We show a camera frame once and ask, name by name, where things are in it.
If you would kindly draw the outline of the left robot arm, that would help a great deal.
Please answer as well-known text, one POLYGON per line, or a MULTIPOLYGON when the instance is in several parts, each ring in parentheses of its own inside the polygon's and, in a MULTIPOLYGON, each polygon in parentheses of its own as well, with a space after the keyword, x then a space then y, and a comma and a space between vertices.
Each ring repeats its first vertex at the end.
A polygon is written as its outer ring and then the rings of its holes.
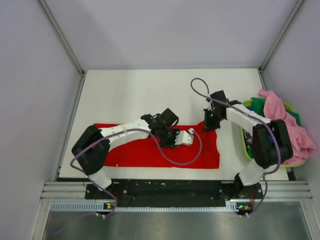
POLYGON ((156 138, 161 148, 175 148, 183 145, 184 130, 173 127, 179 120, 170 109, 155 115, 144 114, 137 120, 112 127, 88 126, 71 149, 80 167, 88 179, 94 182, 96 192, 102 198, 109 198, 114 191, 111 178, 104 170, 104 164, 110 151, 122 145, 156 138))

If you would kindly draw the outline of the red t shirt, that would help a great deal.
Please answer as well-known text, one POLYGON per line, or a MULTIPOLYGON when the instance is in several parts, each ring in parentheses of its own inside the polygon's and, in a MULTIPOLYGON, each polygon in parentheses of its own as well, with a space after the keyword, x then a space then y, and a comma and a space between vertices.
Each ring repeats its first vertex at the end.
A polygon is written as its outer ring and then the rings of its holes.
MULTIPOLYGON (((217 149, 217 134, 214 130, 203 132, 204 122, 196 125, 178 125, 181 130, 193 128, 199 134, 202 150, 199 157, 191 164, 182 168, 217 169, 220 165, 220 154, 217 149)), ((174 162, 187 163, 193 160, 200 150, 200 142, 195 138, 191 146, 182 145, 175 148, 163 148, 164 154, 174 162)), ((147 139, 135 140, 111 150, 105 160, 106 167, 152 167, 178 168, 179 166, 167 161, 160 153, 155 141, 147 139)))

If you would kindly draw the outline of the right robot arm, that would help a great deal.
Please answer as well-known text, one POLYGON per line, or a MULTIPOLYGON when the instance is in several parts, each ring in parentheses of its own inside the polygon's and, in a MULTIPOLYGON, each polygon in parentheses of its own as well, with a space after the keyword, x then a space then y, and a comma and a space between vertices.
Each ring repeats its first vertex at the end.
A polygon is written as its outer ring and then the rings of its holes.
POLYGON ((251 136, 252 160, 233 181, 233 195, 247 198, 258 187, 266 173, 272 172, 293 156, 293 147, 286 123, 271 120, 249 110, 237 100, 229 101, 224 91, 210 94, 204 109, 204 131, 219 129, 223 120, 228 120, 251 136))

